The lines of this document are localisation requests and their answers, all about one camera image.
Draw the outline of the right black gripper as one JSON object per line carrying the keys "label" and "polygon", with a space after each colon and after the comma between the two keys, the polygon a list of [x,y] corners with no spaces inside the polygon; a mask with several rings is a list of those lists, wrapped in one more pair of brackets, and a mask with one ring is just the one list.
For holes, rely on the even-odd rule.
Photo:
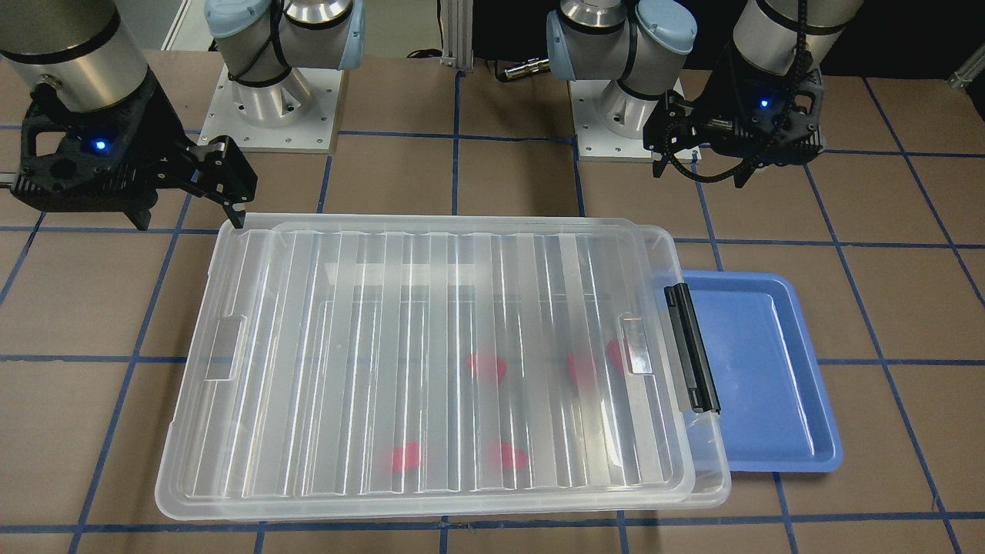
{"label": "right black gripper", "polygon": [[48,82],[31,98],[14,199],[49,213],[117,212],[145,230],[159,190],[181,189],[221,206],[233,228],[244,226],[257,173],[231,136],[194,145],[154,74],[94,112],[71,112]]}

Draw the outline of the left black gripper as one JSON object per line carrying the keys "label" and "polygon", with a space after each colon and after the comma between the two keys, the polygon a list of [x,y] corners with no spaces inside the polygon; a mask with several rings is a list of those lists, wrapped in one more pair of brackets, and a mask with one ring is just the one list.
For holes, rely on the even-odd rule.
{"label": "left black gripper", "polygon": [[793,55],[790,68],[773,74],[728,46],[694,108],[677,91],[659,95],[643,126],[654,178],[669,167],[691,172],[699,154],[696,137],[714,153],[739,160],[727,171],[700,176],[703,183],[731,179],[741,189],[757,169],[813,161],[824,148],[822,75],[810,50],[795,48]]}

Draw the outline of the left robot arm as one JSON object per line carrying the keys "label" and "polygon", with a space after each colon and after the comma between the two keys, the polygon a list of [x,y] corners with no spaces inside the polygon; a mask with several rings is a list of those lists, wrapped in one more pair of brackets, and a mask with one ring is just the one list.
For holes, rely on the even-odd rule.
{"label": "left robot arm", "polygon": [[563,1],[546,18],[557,78],[606,82],[602,115],[637,139],[652,173],[746,185],[754,172],[806,165],[826,147],[820,63],[859,1],[749,1],[705,87],[685,99],[674,84],[699,24],[676,1]]}

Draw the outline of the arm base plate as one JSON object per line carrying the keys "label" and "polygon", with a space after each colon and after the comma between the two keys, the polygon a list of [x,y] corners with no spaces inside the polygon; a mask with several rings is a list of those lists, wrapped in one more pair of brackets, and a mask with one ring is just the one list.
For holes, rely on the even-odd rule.
{"label": "arm base plate", "polygon": [[225,135],[244,153],[329,155],[346,77],[334,69],[295,68],[281,83],[251,88],[222,71],[198,143]]}
{"label": "arm base plate", "polygon": [[654,99],[634,97],[616,81],[569,83],[571,113],[580,158],[603,162],[651,162],[643,129]]}

